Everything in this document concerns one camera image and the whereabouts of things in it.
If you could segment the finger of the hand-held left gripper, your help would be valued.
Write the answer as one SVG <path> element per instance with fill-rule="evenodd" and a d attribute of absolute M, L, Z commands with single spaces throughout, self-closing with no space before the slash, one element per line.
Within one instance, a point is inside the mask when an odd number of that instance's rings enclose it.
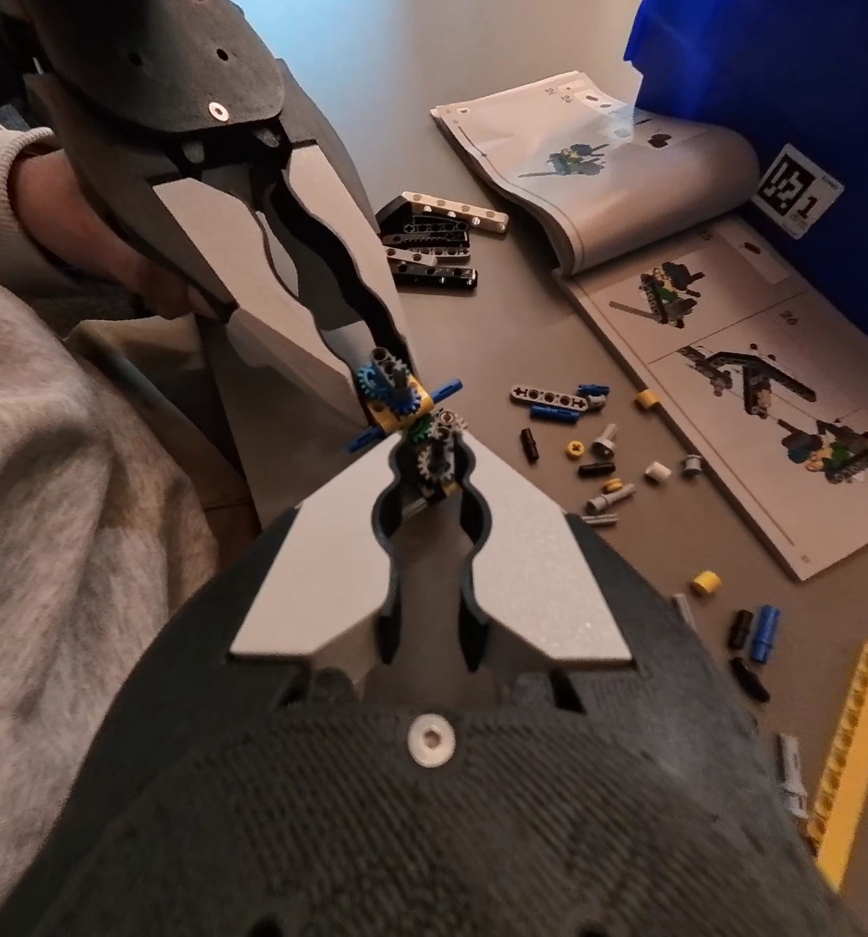
<path fill-rule="evenodd" d="M 300 382 L 357 382 L 374 352 L 413 365 L 404 310 L 375 222 L 318 143 L 282 143 L 267 170 L 267 228 L 296 289 L 276 273 L 268 353 Z"/>
<path fill-rule="evenodd" d="M 238 304 L 226 326 L 230 345 L 247 365 L 275 370 L 365 427 L 356 371 L 370 353 L 367 325 L 329 265 L 273 207 L 252 207 L 240 170 L 215 170 L 211 179 L 163 183 L 155 192 Z"/>

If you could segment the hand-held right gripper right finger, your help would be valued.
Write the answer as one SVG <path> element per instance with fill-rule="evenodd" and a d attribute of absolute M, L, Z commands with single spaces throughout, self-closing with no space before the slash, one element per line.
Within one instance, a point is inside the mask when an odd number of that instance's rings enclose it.
<path fill-rule="evenodd" d="M 471 550 L 458 638 L 475 673 L 587 671 L 633 655 L 568 514 L 472 436 L 454 449 Z"/>

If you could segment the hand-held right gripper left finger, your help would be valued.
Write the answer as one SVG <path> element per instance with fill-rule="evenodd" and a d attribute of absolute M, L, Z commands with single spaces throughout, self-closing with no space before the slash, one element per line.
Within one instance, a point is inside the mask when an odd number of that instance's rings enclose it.
<path fill-rule="evenodd" d="M 381 441 L 300 503 L 232 640 L 232 657 L 338 670 L 356 686 L 381 664 L 375 625 L 393 560 L 373 512 L 395 483 L 391 458 L 400 441 Z"/>

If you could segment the lego gear assembly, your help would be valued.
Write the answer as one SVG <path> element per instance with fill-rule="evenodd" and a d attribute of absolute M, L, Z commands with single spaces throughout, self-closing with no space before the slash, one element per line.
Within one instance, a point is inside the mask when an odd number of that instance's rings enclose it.
<path fill-rule="evenodd" d="M 463 390 L 463 382 L 452 380 L 428 392 L 405 361 L 381 346 L 356 369 L 355 379 L 370 425 L 348 444 L 347 451 L 358 453 L 393 435 L 402 438 L 399 465 L 404 520 L 450 498 L 459 490 L 456 445 L 467 423 L 445 402 Z"/>

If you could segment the person's left forearm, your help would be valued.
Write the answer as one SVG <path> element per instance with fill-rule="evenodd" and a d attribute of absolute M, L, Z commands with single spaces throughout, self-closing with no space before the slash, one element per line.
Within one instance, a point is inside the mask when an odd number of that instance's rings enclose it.
<path fill-rule="evenodd" d="M 10 200 L 15 162 L 55 149 L 53 131 L 48 127 L 15 131 L 0 124 L 0 286 L 19 296 L 57 296 L 75 290 L 73 282 L 25 233 Z"/>

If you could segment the black lego beam with holes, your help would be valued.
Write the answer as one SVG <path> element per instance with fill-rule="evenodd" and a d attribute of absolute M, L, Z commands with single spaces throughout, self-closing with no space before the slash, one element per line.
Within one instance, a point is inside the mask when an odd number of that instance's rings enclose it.
<path fill-rule="evenodd" d="M 398 262 L 391 265 L 393 281 L 398 287 L 429 290 L 473 292 L 478 287 L 478 271 L 471 267 L 453 267 Z"/>

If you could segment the long white lego beam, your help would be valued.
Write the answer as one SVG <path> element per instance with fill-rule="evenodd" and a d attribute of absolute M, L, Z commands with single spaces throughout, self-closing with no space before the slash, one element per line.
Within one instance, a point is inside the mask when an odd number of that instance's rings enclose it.
<path fill-rule="evenodd" d="M 414 217 L 458 220 L 468 227 L 496 235 L 505 235 L 509 229 L 510 217 L 494 208 L 413 191 L 404 191 L 401 197 Z"/>

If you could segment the thin grey lego liftarm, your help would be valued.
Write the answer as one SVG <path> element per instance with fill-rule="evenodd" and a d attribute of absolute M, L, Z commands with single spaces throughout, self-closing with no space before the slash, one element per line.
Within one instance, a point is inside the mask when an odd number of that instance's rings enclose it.
<path fill-rule="evenodd" d="M 588 400 L 583 396 L 548 391 L 523 384 L 512 385 L 510 399 L 528 407 L 551 407 L 579 414 L 589 412 Z"/>

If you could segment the long blue lego pin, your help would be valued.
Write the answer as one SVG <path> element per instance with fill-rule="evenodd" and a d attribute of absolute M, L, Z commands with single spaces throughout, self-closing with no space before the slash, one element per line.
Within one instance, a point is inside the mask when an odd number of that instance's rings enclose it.
<path fill-rule="evenodd" d="M 755 617 L 755 632 L 749 648 L 749 659 L 767 664 L 772 656 L 779 631 L 780 609 L 770 604 L 760 607 Z"/>

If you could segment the light grey lego pin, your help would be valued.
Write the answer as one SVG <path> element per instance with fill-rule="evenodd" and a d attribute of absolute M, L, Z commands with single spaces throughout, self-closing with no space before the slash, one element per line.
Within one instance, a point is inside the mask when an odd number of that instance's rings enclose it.
<path fill-rule="evenodd" d="M 792 818 L 808 819 L 807 788 L 804 783 L 800 743 L 791 733 L 778 733 L 779 791 Z"/>

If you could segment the lego instruction booklet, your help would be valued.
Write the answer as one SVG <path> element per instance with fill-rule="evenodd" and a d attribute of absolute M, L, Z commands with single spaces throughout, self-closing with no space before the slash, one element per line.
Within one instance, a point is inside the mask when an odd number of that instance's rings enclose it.
<path fill-rule="evenodd" d="M 744 137 L 576 71 L 430 113 L 798 580 L 868 546 L 868 337 L 733 213 L 760 180 Z"/>

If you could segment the long yellow lego beam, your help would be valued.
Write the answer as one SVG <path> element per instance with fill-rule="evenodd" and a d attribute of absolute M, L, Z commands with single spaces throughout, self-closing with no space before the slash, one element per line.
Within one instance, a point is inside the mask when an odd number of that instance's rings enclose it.
<path fill-rule="evenodd" d="M 818 870 L 835 892 L 842 888 L 867 801 L 868 639 L 852 671 L 805 825 Z"/>

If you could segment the person's left hand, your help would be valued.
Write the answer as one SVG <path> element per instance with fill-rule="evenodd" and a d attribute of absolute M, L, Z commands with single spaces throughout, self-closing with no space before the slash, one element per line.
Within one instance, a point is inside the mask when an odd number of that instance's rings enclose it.
<path fill-rule="evenodd" d="M 25 233 L 59 261 L 125 287 L 166 319 L 217 319 L 198 291 L 138 252 L 90 205 L 63 151 L 19 158 L 9 192 Z"/>

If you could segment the person's grey sweatshirt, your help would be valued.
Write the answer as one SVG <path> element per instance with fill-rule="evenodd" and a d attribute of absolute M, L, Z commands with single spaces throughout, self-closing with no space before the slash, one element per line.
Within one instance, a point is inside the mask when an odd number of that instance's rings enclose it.
<path fill-rule="evenodd" d="M 0 287 L 0 905 L 132 667 L 217 559 L 135 407 Z"/>

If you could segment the blue storage bin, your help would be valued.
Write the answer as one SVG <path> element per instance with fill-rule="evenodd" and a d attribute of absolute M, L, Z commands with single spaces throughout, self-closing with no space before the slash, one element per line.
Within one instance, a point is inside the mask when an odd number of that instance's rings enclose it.
<path fill-rule="evenodd" d="M 842 185 L 800 238 L 746 217 L 868 335 L 868 1 L 642 2 L 624 57 L 642 108 L 737 131 L 761 173 L 791 145 Z"/>

